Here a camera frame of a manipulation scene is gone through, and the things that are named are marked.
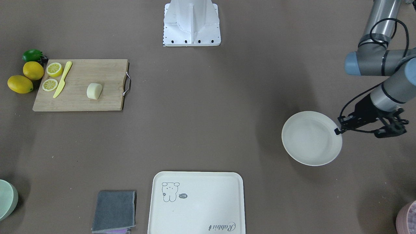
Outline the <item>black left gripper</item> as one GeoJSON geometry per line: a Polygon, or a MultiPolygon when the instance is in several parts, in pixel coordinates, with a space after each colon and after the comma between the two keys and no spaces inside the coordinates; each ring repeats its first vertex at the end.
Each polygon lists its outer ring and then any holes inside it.
{"type": "Polygon", "coordinates": [[[397,137],[407,133],[405,125],[409,124],[409,121],[400,117],[400,114],[404,112],[404,109],[396,108],[394,111],[381,111],[373,104],[370,95],[365,96],[356,103],[354,112],[350,113],[348,116],[344,116],[343,111],[345,108],[358,97],[360,97],[360,95],[355,96],[341,109],[338,117],[340,128],[334,129],[336,135],[341,135],[348,130],[374,134],[377,138],[397,137]],[[383,124],[379,129],[370,131],[360,129],[362,126],[377,121],[380,121],[383,124]]]}

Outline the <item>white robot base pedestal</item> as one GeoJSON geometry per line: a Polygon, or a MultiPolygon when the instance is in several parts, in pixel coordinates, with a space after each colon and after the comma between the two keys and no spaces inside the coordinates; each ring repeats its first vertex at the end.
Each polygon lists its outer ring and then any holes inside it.
{"type": "Polygon", "coordinates": [[[164,6],[163,46],[219,46],[218,5],[211,0],[172,0],[164,6]]]}

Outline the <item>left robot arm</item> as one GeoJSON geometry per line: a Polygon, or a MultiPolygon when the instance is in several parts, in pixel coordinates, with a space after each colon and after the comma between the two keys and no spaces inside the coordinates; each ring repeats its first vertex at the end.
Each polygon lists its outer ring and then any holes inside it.
{"type": "Polygon", "coordinates": [[[409,32],[397,19],[400,0],[375,0],[357,51],[345,58],[345,72],[356,76],[387,76],[387,79],[362,93],[348,116],[338,117],[340,135],[348,130],[362,132],[361,127],[376,121],[383,126],[369,131],[377,138],[406,133],[401,105],[415,98],[415,49],[409,49],[409,32]]]}

